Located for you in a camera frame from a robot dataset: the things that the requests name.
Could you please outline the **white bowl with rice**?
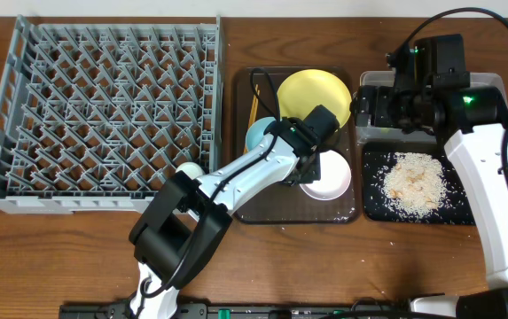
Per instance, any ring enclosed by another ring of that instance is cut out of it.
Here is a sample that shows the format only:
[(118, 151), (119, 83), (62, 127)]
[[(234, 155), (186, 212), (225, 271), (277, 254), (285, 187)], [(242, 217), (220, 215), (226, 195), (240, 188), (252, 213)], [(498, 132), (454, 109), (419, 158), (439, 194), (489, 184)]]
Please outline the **white bowl with rice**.
[(345, 193), (351, 183), (352, 174), (348, 161), (335, 151), (320, 153), (319, 160), (320, 179), (302, 184), (301, 189), (314, 199), (336, 199)]

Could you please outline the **light blue bowl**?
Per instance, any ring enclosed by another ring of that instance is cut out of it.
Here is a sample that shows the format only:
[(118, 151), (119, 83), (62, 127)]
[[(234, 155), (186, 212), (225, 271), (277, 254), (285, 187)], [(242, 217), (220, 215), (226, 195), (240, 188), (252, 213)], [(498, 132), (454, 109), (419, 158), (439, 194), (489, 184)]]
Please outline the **light blue bowl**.
[(264, 117), (255, 121), (252, 126), (246, 132), (246, 144), (244, 152), (249, 152), (257, 146), (264, 136), (265, 129), (274, 122), (273, 117)]

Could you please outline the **wooden chopstick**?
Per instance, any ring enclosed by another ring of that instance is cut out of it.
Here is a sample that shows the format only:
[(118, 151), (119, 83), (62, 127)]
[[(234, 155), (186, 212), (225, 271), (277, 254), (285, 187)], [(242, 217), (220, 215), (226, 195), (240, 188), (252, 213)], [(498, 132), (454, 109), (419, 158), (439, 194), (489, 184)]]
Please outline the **wooden chopstick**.
[(259, 91), (259, 86), (258, 85), (255, 85), (254, 88), (255, 88), (255, 93), (254, 93), (254, 96), (253, 96), (253, 101), (252, 101), (252, 105), (251, 105), (251, 109), (250, 109), (250, 114), (249, 114), (249, 118), (248, 118), (247, 130), (249, 130), (252, 127), (252, 125), (256, 121), (256, 117), (257, 117), (257, 109), (258, 109), (258, 104), (259, 104), (259, 100), (258, 100), (257, 94), (259, 94), (260, 91)]
[[(254, 86), (254, 93), (259, 93), (258, 91), (258, 85), (256, 84)], [(257, 108), (258, 108), (258, 97), (256, 97), (256, 95), (254, 94), (253, 96), (253, 101), (252, 101), (252, 105), (251, 105), (251, 109), (250, 109), (250, 113), (249, 113), (249, 117), (248, 117), (248, 123), (247, 123), (247, 130), (246, 130), (246, 133), (247, 131), (251, 128), (251, 126), (254, 124), (254, 122), (256, 121), (256, 115), (257, 115)], [(244, 151), (243, 153), (245, 154), (246, 152), (248, 151), (247, 149), (247, 144), (245, 143), (245, 146), (244, 146)]]

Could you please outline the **yellow round plate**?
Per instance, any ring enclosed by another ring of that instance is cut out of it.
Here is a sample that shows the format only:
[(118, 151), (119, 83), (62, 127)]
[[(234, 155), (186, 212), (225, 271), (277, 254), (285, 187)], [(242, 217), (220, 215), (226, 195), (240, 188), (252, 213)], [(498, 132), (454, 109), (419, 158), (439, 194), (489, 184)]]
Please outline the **yellow round plate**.
[(277, 91), (282, 117), (304, 120), (318, 106), (332, 112), (340, 127), (350, 117), (352, 97), (347, 85), (336, 75), (318, 69), (301, 70), (288, 76)]

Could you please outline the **white cup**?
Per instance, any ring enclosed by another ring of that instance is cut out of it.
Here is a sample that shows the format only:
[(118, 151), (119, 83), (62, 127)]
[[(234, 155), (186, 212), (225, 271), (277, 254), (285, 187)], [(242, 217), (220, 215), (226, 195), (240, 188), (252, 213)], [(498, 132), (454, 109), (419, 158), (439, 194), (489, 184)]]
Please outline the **white cup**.
[(176, 168), (176, 172), (183, 172), (192, 180), (205, 174), (200, 165), (194, 162), (184, 162)]

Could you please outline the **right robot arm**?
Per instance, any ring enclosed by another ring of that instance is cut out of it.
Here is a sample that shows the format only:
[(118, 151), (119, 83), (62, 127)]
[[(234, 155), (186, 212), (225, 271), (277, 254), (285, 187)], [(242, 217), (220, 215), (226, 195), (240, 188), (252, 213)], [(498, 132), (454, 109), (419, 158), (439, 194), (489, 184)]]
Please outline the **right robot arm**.
[(483, 247), (488, 289), (415, 298), (415, 315), (508, 318), (508, 106), (495, 74), (470, 73), (461, 35), (404, 44), (367, 71), (351, 108), (360, 143), (438, 152), (456, 170)]

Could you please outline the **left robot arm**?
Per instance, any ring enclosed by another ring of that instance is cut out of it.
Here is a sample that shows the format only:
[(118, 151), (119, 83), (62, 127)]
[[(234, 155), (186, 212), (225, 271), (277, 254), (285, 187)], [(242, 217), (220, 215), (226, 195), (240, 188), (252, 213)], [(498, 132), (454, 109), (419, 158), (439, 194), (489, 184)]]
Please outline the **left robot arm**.
[(318, 105), (304, 119), (272, 122), (257, 146), (211, 174), (171, 176), (129, 233), (140, 271), (132, 317), (173, 316), (179, 291), (210, 262), (233, 214), (272, 184), (313, 174), (320, 146), (339, 127)]

